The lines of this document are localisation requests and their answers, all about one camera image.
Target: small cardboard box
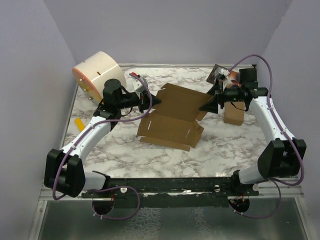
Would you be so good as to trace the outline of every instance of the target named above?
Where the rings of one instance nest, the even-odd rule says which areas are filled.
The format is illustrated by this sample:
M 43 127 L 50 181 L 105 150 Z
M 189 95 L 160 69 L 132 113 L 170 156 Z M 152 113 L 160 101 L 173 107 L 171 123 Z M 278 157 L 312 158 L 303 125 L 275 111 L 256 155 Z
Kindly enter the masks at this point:
M 226 124 L 233 124 L 241 126 L 244 122 L 245 103 L 244 102 L 234 102 L 233 103 L 238 109 L 231 105 L 230 102 L 226 102 L 224 106 L 224 122 Z
M 161 104 L 141 119 L 137 136 L 140 142 L 189 151 L 199 142 L 204 128 L 201 121 L 207 114 L 199 107 L 211 99 L 211 95 L 185 87 L 165 84 L 156 97 Z

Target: black bracket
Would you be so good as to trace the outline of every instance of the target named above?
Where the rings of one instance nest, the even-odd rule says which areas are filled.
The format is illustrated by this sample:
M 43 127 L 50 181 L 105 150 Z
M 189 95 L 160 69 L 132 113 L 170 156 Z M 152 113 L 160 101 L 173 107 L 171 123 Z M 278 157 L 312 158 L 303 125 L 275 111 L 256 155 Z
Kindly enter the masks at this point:
M 303 139 L 293 139 L 301 158 L 304 158 L 307 145 Z M 271 141 L 258 158 L 258 170 L 265 179 L 290 177 L 299 173 L 300 163 L 288 140 Z
M 150 105 L 150 99 L 147 91 L 144 90 L 138 96 L 135 92 L 128 92 L 122 86 L 119 80 L 109 79 L 104 83 L 103 94 L 103 108 L 108 112 L 117 112 L 121 109 L 139 107 L 139 111 L 143 113 L 147 110 Z M 156 98 L 154 95 L 152 97 L 152 105 L 160 104 L 161 100 Z
M 56 174 L 64 156 L 62 150 L 56 149 L 52 149 L 46 156 L 44 173 L 46 187 L 51 189 L 54 187 Z M 65 164 L 67 164 L 67 168 L 61 170 L 56 190 L 75 198 L 81 193 L 86 182 L 82 160 L 77 155 L 68 156 Z

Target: screw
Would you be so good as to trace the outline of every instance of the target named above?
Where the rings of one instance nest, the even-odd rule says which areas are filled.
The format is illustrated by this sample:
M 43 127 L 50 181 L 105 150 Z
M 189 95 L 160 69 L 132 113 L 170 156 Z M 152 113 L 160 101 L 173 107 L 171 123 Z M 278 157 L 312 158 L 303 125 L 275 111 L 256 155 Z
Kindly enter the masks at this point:
M 219 185 L 214 185 L 214 191 L 216 193 L 220 192 L 220 186 Z
M 120 192 L 123 193 L 123 194 L 125 194 L 127 192 L 127 190 L 128 189 L 126 187 L 121 187 L 120 188 Z
M 252 186 L 252 190 L 255 191 L 255 192 L 258 191 L 259 190 L 259 186 L 257 184 L 254 184 Z

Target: glass panel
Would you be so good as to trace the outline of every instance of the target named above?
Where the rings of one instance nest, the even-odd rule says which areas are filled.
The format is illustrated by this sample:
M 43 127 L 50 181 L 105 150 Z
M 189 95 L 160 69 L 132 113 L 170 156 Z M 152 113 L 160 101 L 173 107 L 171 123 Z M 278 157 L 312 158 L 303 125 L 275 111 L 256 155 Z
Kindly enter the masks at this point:
M 248 214 L 270 213 L 278 199 L 252 199 Z M 114 209 L 120 217 L 133 209 Z M 285 198 L 276 215 L 249 219 L 230 208 L 142 208 L 125 221 L 93 217 L 91 202 L 48 201 L 40 240 L 306 240 L 294 198 Z

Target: wire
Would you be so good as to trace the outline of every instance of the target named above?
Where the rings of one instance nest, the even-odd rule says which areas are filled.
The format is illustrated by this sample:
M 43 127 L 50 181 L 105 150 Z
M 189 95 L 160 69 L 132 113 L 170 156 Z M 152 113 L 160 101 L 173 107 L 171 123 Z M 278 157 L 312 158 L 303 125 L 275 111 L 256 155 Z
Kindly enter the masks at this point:
M 294 187 L 294 186 L 297 186 L 299 185 L 300 183 L 302 183 L 302 181 L 304 180 L 304 177 L 305 177 L 305 167 L 304 167 L 304 164 L 302 162 L 302 158 L 301 158 L 301 155 L 296 147 L 296 145 L 294 144 L 294 142 L 292 141 L 292 139 L 289 137 L 289 135 L 286 133 L 285 129 L 281 126 L 281 123 L 279 122 L 279 119 L 277 118 L 276 116 L 276 113 L 274 112 L 274 109 L 271 105 L 271 102 L 270 102 L 270 97 L 271 97 L 271 90 L 272 90 L 272 86 L 273 86 L 273 76 L 272 76 L 272 71 L 271 71 L 271 67 L 270 67 L 270 64 L 267 62 L 267 60 L 258 55 L 258 54 L 251 54 L 251 55 L 248 55 L 248 56 L 245 56 L 244 58 L 242 58 L 241 60 L 239 60 L 236 64 L 234 64 L 232 67 L 230 67 L 228 70 L 229 72 L 231 70 L 233 70 L 238 64 L 240 64 L 242 61 L 250 58 L 250 57 L 258 57 L 260 58 L 262 61 L 264 61 L 264 63 L 266 64 L 267 68 L 268 68 L 268 71 L 269 71 L 269 76 L 270 76 L 270 85 L 269 85 L 269 91 L 268 91 L 268 94 L 266 96 L 266 102 L 268 104 L 268 108 L 271 112 L 271 115 L 276 123 L 276 125 L 278 126 L 278 128 L 280 129 L 280 131 L 282 132 L 282 134 L 286 137 L 286 139 L 289 141 L 294 153 L 296 154 L 297 158 L 298 158 L 298 161 L 299 161 L 299 164 L 300 164 L 300 168 L 301 168 L 301 175 L 300 175 L 300 179 L 295 182 L 295 183 L 289 183 L 289 182 L 285 182 L 285 181 L 282 181 L 280 179 L 276 179 L 276 178 L 272 178 L 274 181 L 277 181 L 279 183 L 282 183 L 284 185 L 287 185 L 287 186 L 291 186 L 291 187 Z
M 232 101 L 230 102 L 232 106 L 234 106 L 236 109 L 247 112 L 247 110 L 243 110 L 241 108 L 238 108 Z
M 128 113 L 126 113 L 124 115 L 121 114 L 121 117 L 125 117 L 125 116 L 129 115 L 132 112 L 132 109 L 133 109 L 133 107 L 130 108 L 130 111 Z
M 236 200 L 236 199 L 237 199 L 237 198 L 239 198 L 239 197 L 242 197 L 242 199 L 244 199 L 244 197 L 245 197 L 245 192 L 244 192 L 244 193 L 242 193 L 241 195 L 239 195 L 239 196 L 235 197 L 233 200 Z
M 95 192 L 96 192 L 96 193 L 103 193 L 103 192 L 112 191 L 112 190 L 121 189 L 121 188 L 131 189 L 131 190 L 134 191 L 134 193 L 136 194 L 137 199 L 138 199 L 138 203 L 137 203 L 137 206 L 136 206 L 136 209 L 134 210 L 134 212 L 131 213 L 131 214 L 128 215 L 128 216 L 123 216 L 123 217 L 106 216 L 106 215 L 97 214 L 97 212 L 96 212 L 96 210 L 95 210 L 95 207 L 92 205 L 92 210 L 94 211 L 94 216 L 97 215 L 97 216 L 99 216 L 100 218 L 110 219 L 110 220 L 126 220 L 126 219 L 131 218 L 133 215 L 135 215 L 135 214 L 139 211 L 140 203 L 141 203 L 141 202 L 140 202 L 140 196 L 139 196 L 138 191 L 135 190 L 135 189 L 134 189 L 133 187 L 131 187 L 131 186 L 114 186 L 114 187 L 107 188 L 107 189 L 95 190 Z
M 66 196 L 66 194 L 62 194 L 62 195 L 59 196 L 59 197 L 56 196 L 58 179 L 59 179 L 59 176 L 60 176 L 60 174 L 61 174 L 62 168 L 63 168 L 63 166 L 64 166 L 64 164 L 65 164 L 68 156 L 70 155 L 70 153 L 77 147 L 77 145 L 80 143 L 80 141 L 81 141 L 92 129 L 94 129 L 96 126 L 98 126 L 98 125 L 100 125 L 100 124 L 104 124 L 104 123 L 111 123 L 111 122 L 132 122 L 132 121 L 136 121 L 136 120 L 142 119 L 144 116 L 146 116 L 146 115 L 150 112 L 150 110 L 151 110 L 151 108 L 152 108 L 153 102 L 152 102 L 152 95 L 151 95 L 151 93 L 150 93 L 150 91 L 149 91 L 149 89 L 148 89 L 148 86 L 147 86 L 147 85 L 144 83 L 144 81 L 142 81 L 138 76 L 136 76 L 136 75 L 134 75 L 134 74 L 132 74 L 132 73 L 130 73 L 129 75 L 130 75 L 131 77 L 137 79 L 137 80 L 143 85 L 143 87 L 145 88 L 146 93 L 148 94 L 148 97 L 149 97 L 149 100 L 150 100 L 149 108 L 147 109 L 147 111 L 146 111 L 144 114 L 142 114 L 142 115 L 140 115 L 140 116 L 138 116 L 138 117 L 132 118 L 132 119 L 107 119 L 107 120 L 103 120 L 103 121 L 98 121 L 98 122 L 96 122 L 95 124 L 93 124 L 91 127 L 89 127 L 89 128 L 78 138 L 78 140 L 74 143 L 74 145 L 66 152 L 66 154 L 65 154 L 64 157 L 62 158 L 62 161 L 61 161 L 61 163 L 60 163 L 60 165 L 59 165 L 59 168 L 58 168 L 58 170 L 57 170 L 57 172 L 56 172 L 55 179 L 54 179 L 54 182 L 53 182 L 52 197 L 53 197 L 54 200 L 60 200 L 60 199 L 62 199 L 63 197 Z
M 278 189 L 278 192 L 279 192 L 279 201 L 275 207 L 275 210 L 273 210 L 271 213 L 265 215 L 265 216 L 251 216 L 251 215 L 247 215 L 243 212 L 239 212 L 239 211 L 236 211 L 235 209 L 232 208 L 232 206 L 229 204 L 229 207 L 233 209 L 233 211 L 238 214 L 238 215 L 241 215 L 243 217 L 246 217 L 246 218 L 249 218 L 249 219 L 266 219 L 266 218 L 269 218 L 271 216 L 273 216 L 275 213 L 277 213 L 277 211 L 279 210 L 279 207 L 280 207 L 280 204 L 281 204 L 281 200 L 282 200 L 282 196 L 281 196 L 281 191 L 280 191 L 280 187 L 278 186 L 278 184 L 275 182 L 274 179 L 270 179 L 276 186 L 276 188 Z

